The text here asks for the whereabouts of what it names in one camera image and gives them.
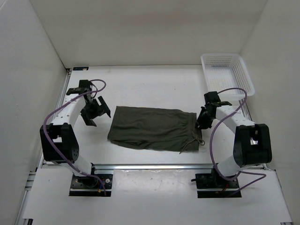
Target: olive green pants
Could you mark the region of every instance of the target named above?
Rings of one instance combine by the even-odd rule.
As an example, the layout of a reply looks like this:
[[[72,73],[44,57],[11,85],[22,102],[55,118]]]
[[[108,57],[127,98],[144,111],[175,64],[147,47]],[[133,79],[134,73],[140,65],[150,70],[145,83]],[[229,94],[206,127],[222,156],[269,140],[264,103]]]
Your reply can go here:
[[[132,149],[198,151],[196,113],[117,106],[107,139]]]

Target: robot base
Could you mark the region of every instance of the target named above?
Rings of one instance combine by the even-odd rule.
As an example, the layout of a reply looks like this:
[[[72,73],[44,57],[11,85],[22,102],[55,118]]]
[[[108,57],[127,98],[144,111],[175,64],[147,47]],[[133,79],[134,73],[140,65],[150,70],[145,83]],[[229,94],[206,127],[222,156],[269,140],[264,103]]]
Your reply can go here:
[[[98,176],[106,189],[106,197],[112,195],[113,174],[95,174]],[[69,196],[94,196],[105,197],[103,188],[99,192],[99,183],[96,179],[90,177],[77,177],[73,175]]]
[[[230,194],[240,188],[238,180],[227,181],[222,179],[215,169],[211,173],[197,173],[196,181],[198,198],[227,198]],[[240,191],[230,198],[241,197]]]

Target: drawstring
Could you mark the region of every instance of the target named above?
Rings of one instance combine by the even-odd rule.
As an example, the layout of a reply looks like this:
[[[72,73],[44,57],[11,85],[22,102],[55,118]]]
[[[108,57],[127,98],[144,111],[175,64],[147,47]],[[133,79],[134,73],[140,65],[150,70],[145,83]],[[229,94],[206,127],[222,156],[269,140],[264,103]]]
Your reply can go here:
[[[192,132],[192,136],[193,136],[194,139],[191,140],[190,142],[186,143],[186,145],[183,147],[182,151],[179,154],[181,154],[182,152],[184,152],[185,149],[186,149],[186,147],[189,144],[193,143],[194,141],[198,141],[199,145],[202,145],[202,146],[205,145],[205,141],[202,140],[200,137],[198,137],[198,135],[196,135],[194,132]]]

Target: white plastic basket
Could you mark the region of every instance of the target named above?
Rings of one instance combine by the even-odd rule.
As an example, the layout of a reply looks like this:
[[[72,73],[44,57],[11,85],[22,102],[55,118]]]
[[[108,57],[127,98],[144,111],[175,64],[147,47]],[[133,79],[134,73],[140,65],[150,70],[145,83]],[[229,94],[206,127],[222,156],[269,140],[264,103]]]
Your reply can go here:
[[[255,90],[242,57],[231,53],[210,53],[201,56],[208,91],[242,88],[248,96]],[[241,100],[245,94],[240,90],[228,90],[220,94],[222,101]]]

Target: white wall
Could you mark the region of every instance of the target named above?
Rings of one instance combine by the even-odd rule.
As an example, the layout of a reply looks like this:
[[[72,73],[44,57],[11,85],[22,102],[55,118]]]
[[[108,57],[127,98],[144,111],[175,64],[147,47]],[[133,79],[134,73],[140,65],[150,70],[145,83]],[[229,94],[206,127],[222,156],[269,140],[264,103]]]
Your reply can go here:
[[[200,64],[239,53],[266,0],[31,0],[67,68]]]
[[[256,91],[251,115],[270,128],[272,166],[300,223],[300,1],[269,0],[241,54]]]
[[[65,75],[30,2],[5,1],[0,8],[2,225],[15,221],[29,171],[41,154],[39,128],[56,105]]]

